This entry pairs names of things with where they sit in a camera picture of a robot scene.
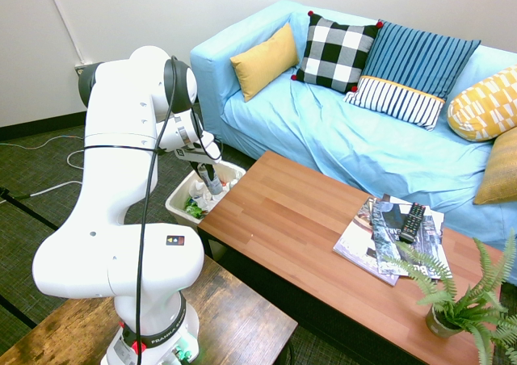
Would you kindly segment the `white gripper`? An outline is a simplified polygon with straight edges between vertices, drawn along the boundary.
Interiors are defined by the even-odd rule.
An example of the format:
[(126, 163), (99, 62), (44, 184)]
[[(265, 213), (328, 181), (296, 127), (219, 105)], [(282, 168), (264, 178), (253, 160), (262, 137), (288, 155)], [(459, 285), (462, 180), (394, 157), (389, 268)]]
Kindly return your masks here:
[(198, 170), (198, 165), (199, 163), (205, 164), (204, 167), (207, 171), (209, 180), (211, 182), (215, 180), (216, 171), (214, 170), (213, 165), (219, 163), (222, 159), (221, 151), (216, 143), (210, 142), (208, 145), (202, 145), (195, 142), (191, 145), (183, 146), (181, 149), (176, 149), (174, 154), (178, 159), (190, 162), (191, 168), (199, 178), (200, 172)]

